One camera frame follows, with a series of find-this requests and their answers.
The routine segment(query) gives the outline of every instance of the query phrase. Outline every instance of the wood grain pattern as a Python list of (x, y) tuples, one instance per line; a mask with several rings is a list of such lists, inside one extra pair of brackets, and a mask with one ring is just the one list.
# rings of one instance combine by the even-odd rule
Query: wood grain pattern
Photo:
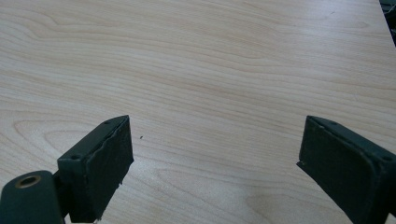
[(0, 187), (129, 114), (101, 223), (349, 223), (295, 165), (304, 119), (396, 152), (395, 58), (376, 0), (2, 0)]

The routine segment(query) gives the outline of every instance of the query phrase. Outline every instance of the light wood surface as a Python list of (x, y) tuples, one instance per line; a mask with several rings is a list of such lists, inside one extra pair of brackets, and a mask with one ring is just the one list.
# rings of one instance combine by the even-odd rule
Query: light wood surface
[(0, 187), (128, 114), (100, 223), (349, 223), (295, 165), (305, 116), (396, 152), (395, 59), (376, 0), (1, 0)]

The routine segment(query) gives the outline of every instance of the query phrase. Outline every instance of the black plastic part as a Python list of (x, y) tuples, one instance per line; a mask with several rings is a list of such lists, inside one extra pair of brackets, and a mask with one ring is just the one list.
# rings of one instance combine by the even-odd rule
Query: black plastic part
[(0, 223), (64, 223), (52, 174), (36, 171), (8, 182), (1, 195)]
[(327, 119), (308, 116), (297, 163), (353, 223), (394, 214), (396, 156)]
[(100, 219), (134, 161), (129, 117), (109, 119), (58, 159), (59, 186), (70, 186), (72, 202), (61, 200), (72, 222)]

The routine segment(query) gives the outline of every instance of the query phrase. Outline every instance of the wood grain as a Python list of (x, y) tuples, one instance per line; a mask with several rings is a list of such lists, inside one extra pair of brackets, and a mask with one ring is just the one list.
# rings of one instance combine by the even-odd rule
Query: wood grain
[(349, 223), (295, 165), (304, 119), (396, 152), (395, 58), (376, 0), (2, 0), (0, 187), (128, 114), (100, 223)]

